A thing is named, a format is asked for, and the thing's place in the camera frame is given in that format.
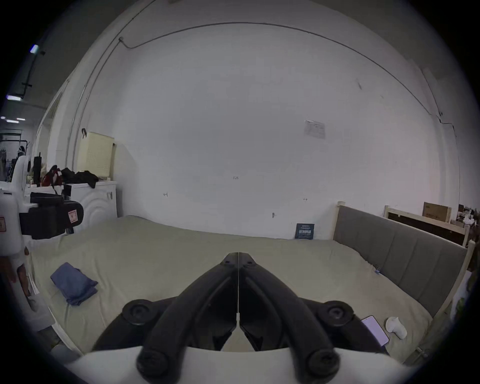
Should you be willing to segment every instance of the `warning label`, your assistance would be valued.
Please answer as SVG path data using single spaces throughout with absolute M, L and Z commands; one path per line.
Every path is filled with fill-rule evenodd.
M 70 222 L 71 222 L 72 224 L 75 223 L 75 222 L 77 222 L 77 221 L 78 221 L 78 218 L 77 218 L 77 210 L 74 209 L 73 211 L 70 211 L 70 212 L 68 213 L 68 217 L 69 217 Z

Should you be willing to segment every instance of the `folded blue cloth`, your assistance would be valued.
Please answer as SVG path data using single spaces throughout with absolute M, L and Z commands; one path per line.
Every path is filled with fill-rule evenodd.
M 89 279 L 80 269 L 64 263 L 50 276 L 70 305 L 80 305 L 97 293 L 97 281 Z

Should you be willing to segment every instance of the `wall cable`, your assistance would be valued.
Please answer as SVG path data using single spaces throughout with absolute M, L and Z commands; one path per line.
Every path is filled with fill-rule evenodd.
M 288 26 L 288 25 L 282 25 L 282 24 L 275 24 L 275 23 L 260 23 L 260 22 L 223 22 L 223 23 L 210 23 L 210 24 L 201 24 L 201 25 L 195 25 L 195 26 L 192 26 L 192 27 L 188 27 L 188 28 L 183 28 L 183 29 L 179 29 L 177 31 L 173 31 L 173 32 L 169 32 L 169 33 L 166 33 L 166 34 L 163 34 L 163 35 L 160 35 L 160 36 L 157 36 L 157 37 L 153 37 L 147 41 L 144 41 L 143 43 L 140 43 L 140 44 L 137 44 L 135 46 L 128 46 L 124 41 L 123 41 L 123 37 L 120 36 L 119 37 L 119 43 L 123 44 L 125 46 L 125 48 L 127 49 L 135 49 L 135 48 L 138 48 L 138 47 L 141 47 L 145 44 L 148 44 L 152 41 L 155 41 L 155 40 L 158 40 L 162 37 L 167 37 L 167 36 L 170 36 L 170 35 L 173 35 L 173 34 L 176 34 L 176 33 L 179 33 L 179 32 L 185 32 L 185 31 L 189 31 L 189 30 L 192 30 L 192 29 L 197 29 L 197 28 L 203 28 L 203 27 L 208 27 L 208 26 L 215 26 L 215 25 L 229 25 L 229 24 L 256 24 L 256 25 L 270 25 L 270 26 L 275 26 L 275 27 L 281 27 L 281 28 L 286 28 L 286 29 L 293 29 L 295 31 L 300 31 L 300 32 L 304 32 L 304 33 L 307 33 L 307 34 L 310 34 L 310 35 L 314 35 L 314 36 L 317 36 L 317 37 L 321 37 L 325 40 L 328 40 L 328 41 L 331 41 L 333 43 L 336 43 L 336 44 L 339 44 L 347 49 L 350 49 L 352 50 L 353 52 L 356 52 L 357 54 L 363 56 L 364 58 L 366 58 L 367 60 L 371 61 L 372 63 L 374 63 L 376 66 L 378 66 L 379 68 L 381 68 L 382 70 L 384 70 L 385 72 L 387 72 L 390 76 L 392 76 L 399 84 L 401 84 L 414 98 L 415 100 L 421 105 L 421 107 L 425 110 L 425 112 L 428 113 L 429 116 L 431 117 L 436 117 L 438 119 L 438 121 L 440 122 L 440 124 L 443 124 L 443 125 L 451 125 L 452 126 L 452 129 L 453 129 L 453 132 L 454 132 L 454 136 L 455 136 L 455 146 L 456 146 L 456 154 L 457 154 L 457 159 L 458 159 L 458 204 L 460 205 L 460 156 L 458 154 L 458 143 L 457 143 L 457 135 L 456 135 L 456 131 L 455 131 L 455 126 L 450 123 L 450 122 L 443 122 L 442 119 L 440 118 L 440 116 L 443 115 L 443 113 L 440 111 L 439 107 L 438 107 L 438 103 L 437 103 L 437 100 L 435 98 L 435 96 L 433 95 L 433 91 L 432 91 L 432 88 L 430 87 L 430 84 L 428 83 L 427 79 L 425 78 L 425 75 L 423 75 L 423 77 L 425 78 L 425 81 L 428 85 L 428 87 L 430 88 L 430 93 L 432 94 L 433 96 L 433 99 L 435 101 L 435 105 L 437 106 L 437 111 L 438 111 L 438 116 L 437 114 L 432 114 L 424 105 L 423 103 L 413 94 L 412 91 L 409 90 L 409 88 L 403 84 L 395 75 L 393 75 L 393 73 L 391 73 L 388 69 L 386 69 L 384 66 L 382 66 L 381 64 L 377 63 L 375 60 L 369 58 L 367 55 L 359 52 L 358 50 L 356 50 L 355 48 L 352 48 L 350 46 L 348 46 L 347 44 L 344 44 L 344 43 L 341 43 L 339 41 L 336 41 L 330 37 L 327 37 L 327 36 L 324 36 L 324 35 L 321 35 L 319 33 L 315 33 L 315 32 L 312 32 L 312 31 L 307 31 L 305 29 L 301 29 L 301 28 L 297 28 L 297 27 L 292 27 L 292 26 Z

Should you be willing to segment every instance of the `mattress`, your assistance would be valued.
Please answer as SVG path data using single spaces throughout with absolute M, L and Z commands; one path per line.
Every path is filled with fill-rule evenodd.
M 388 334 L 386 345 L 398 361 L 410 355 L 432 321 L 425 308 L 376 274 L 358 252 L 333 240 L 207 233 L 126 216 L 38 246 L 28 268 L 58 325 L 87 353 L 127 302 L 177 296 L 230 252 L 249 253 L 299 297 L 344 301 L 358 317 L 373 315 L 382 327 L 388 317 L 398 316 L 408 336 L 400 340 Z M 65 262 L 98 281 L 98 293 L 78 307 L 68 305 L 50 279 Z

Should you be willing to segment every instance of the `wooden bed post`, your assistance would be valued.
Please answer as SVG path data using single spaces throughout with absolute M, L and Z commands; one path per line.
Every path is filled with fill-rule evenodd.
M 465 225 L 465 236 L 463 237 L 462 247 L 467 246 L 468 234 L 470 233 L 470 225 Z
M 336 203 L 335 213 L 334 213 L 334 216 L 333 216 L 332 232 L 330 234 L 330 240 L 333 240 L 333 236 L 335 235 L 336 220 L 338 219 L 338 208 L 341 205 L 345 205 L 345 202 L 344 201 L 339 201 L 339 202 Z
M 456 278 L 455 283 L 453 284 L 452 289 L 450 290 L 450 293 L 447 295 L 444 303 L 442 304 L 438 312 L 433 317 L 434 319 L 440 316 L 452 301 L 453 295 L 455 295 L 458 287 L 460 286 L 460 283 L 463 280 L 463 276 L 465 276 L 465 272 L 467 270 L 468 264 L 470 264 L 470 259 L 472 258 L 474 249 L 475 249 L 475 242 L 473 240 L 470 240 L 468 242 L 467 254 L 465 255 L 465 259 L 463 260 L 463 264 L 462 264 L 462 267 L 460 268 L 460 272 L 458 273 L 458 277 Z

